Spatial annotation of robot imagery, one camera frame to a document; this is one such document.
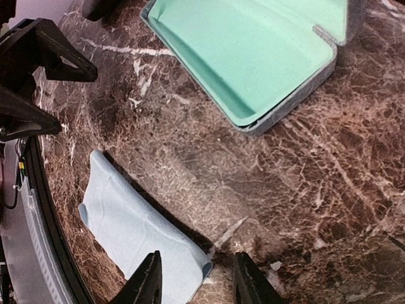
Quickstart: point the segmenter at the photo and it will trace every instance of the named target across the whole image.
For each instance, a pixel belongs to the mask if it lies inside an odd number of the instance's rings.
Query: gray case exterior
[[[148,14],[156,0],[151,0],[145,8],[141,11],[140,17],[149,26],[149,28],[163,41],[163,43],[170,49],[168,41],[158,32],[156,32],[148,21]],[[279,122],[283,117],[287,116],[294,108],[296,108],[304,99],[306,99],[312,92],[314,92],[324,81],[326,81],[329,76],[333,73],[336,67],[337,59],[337,46],[345,46],[358,32],[365,20],[367,0],[348,0],[347,9],[347,28],[346,28],[346,39],[344,41],[338,41],[335,37],[331,36],[326,30],[315,25],[313,30],[317,33],[323,40],[325,40],[333,49],[332,59],[321,69],[319,69],[315,74],[313,74],[307,81],[302,83],[296,90],[292,91],[285,99],[281,100],[276,107],[272,108],[264,116],[256,120],[251,125],[241,127],[235,125],[226,115],[226,113],[218,106],[221,112],[228,118],[229,122],[240,132],[245,133],[250,136],[259,136],[273,127],[277,122]],[[177,59],[182,63],[182,65],[189,71],[187,65],[179,58]]]

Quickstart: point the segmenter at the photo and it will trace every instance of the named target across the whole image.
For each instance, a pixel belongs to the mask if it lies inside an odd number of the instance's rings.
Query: gray metal panel
[[[15,142],[6,145],[4,198],[14,200]],[[4,253],[18,303],[72,304],[49,243],[36,195],[25,178],[14,210],[6,209],[1,226]]]
[[[14,145],[15,142],[6,144],[6,161],[3,168],[4,198],[7,203],[14,200],[13,185],[18,161]],[[21,198],[18,198],[14,210],[4,211],[1,239],[18,304],[53,303],[32,246]]]

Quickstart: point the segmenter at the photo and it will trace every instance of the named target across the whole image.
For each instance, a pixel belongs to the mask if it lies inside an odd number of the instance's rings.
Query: mint green case lining
[[[261,134],[332,72],[357,0],[153,0],[142,19],[242,132]]]

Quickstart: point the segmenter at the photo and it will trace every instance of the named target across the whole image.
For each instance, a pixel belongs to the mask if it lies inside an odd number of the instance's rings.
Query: case lid
[[[347,40],[349,1],[153,0],[143,17],[243,127],[334,61],[332,41]]]

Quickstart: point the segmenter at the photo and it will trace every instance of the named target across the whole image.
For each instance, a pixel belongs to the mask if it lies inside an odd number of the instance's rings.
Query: cleaning cloth
[[[208,276],[208,256],[157,212],[100,151],[90,155],[90,181],[80,216],[129,279],[150,252],[163,265],[162,304],[185,304]]]

